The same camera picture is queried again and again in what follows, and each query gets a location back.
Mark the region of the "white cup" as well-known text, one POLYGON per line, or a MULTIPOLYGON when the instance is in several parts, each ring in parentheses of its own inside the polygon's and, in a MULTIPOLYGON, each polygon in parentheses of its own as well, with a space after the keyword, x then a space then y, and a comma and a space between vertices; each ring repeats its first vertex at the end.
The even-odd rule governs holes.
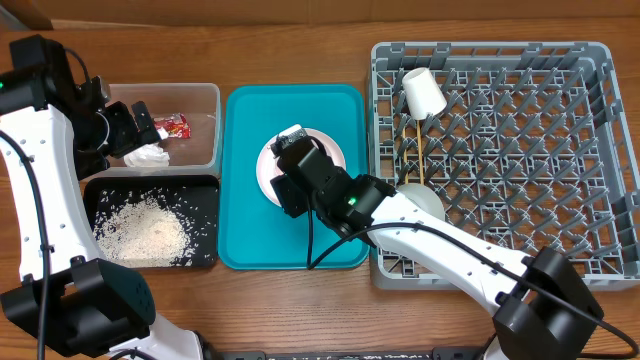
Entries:
POLYGON ((447 101, 429 68, 409 71, 402 78, 402 86, 410 115, 414 119, 425 120, 446 108, 447 101))

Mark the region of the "large white plate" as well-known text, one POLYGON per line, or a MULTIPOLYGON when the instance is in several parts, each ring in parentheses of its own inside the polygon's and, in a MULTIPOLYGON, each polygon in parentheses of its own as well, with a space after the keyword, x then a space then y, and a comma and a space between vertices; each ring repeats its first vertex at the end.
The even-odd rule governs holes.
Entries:
MULTIPOLYGON (((346 160, 342 150, 338 144, 325 133, 312 129, 305 128, 306 133, 309 136, 313 136, 318 139, 324 146, 327 155, 332 159, 333 163, 337 166, 346 168, 346 160)), ((271 180, 283 174, 283 172, 276 165, 276 158, 271 150, 271 145, 276 141, 277 136, 274 135, 263 146, 259 153, 256 163, 256 178, 258 185, 262 193, 276 206, 280 207, 281 204, 275 194, 271 180)))

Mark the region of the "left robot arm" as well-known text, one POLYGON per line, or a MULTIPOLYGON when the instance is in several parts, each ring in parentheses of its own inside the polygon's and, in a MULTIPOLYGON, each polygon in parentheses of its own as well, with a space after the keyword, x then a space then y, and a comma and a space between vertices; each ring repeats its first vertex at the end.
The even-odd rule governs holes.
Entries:
POLYGON ((159 140, 145 104, 112 102, 99 77, 77 83, 74 52, 39 35, 13 41, 1 77, 1 154, 20 229, 20 285, 1 296, 37 351, 114 359, 213 359, 199 333, 155 308, 139 272, 108 261, 79 183, 159 140))

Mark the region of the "white bowl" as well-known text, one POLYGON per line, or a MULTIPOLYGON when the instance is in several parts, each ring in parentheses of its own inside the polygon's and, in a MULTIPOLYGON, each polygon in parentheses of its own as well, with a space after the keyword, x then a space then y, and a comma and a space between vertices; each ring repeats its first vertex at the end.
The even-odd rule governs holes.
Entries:
POLYGON ((399 186, 397 190, 426 213, 441 221, 445 220, 443 203, 439 196, 428 186, 418 183, 408 183, 399 186))

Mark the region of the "red foil wrapper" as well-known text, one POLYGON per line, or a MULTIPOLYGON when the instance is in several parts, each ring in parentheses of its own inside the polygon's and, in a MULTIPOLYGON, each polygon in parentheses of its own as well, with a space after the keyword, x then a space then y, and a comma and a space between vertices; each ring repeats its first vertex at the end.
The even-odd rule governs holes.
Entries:
POLYGON ((154 126, 162 140, 168 138, 190 139, 191 127, 187 118, 182 113, 175 113, 169 116, 156 117, 153 119, 154 126))

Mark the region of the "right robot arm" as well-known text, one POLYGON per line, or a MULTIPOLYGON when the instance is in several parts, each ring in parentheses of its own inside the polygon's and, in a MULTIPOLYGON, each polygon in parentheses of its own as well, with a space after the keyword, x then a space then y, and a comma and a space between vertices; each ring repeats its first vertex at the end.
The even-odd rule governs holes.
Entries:
POLYGON ((494 335, 482 359, 578 359, 603 311, 559 252, 531 256, 486 242, 438 218, 411 186, 395 189, 371 175, 351 177, 303 131, 279 135, 270 149, 285 212, 316 214, 342 241, 359 238, 404 256, 479 303, 494 335))

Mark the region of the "white napkin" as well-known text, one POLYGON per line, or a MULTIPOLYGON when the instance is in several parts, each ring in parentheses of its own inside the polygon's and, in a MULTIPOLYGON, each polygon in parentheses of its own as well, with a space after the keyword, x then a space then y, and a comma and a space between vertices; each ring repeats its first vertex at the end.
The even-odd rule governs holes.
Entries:
POLYGON ((157 144, 147 144, 124 156, 127 167, 165 167, 170 156, 157 144))

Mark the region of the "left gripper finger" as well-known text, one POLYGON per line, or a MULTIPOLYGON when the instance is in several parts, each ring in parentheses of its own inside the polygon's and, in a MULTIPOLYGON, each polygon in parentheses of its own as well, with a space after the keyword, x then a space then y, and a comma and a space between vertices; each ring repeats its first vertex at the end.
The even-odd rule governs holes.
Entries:
POLYGON ((106 108, 104 115, 109 123, 107 155, 122 158, 141 146, 139 129, 124 103, 111 104, 106 108))
POLYGON ((161 140, 146 104, 142 101, 131 105, 134 120, 138 127, 137 142, 141 145, 154 144, 161 140))

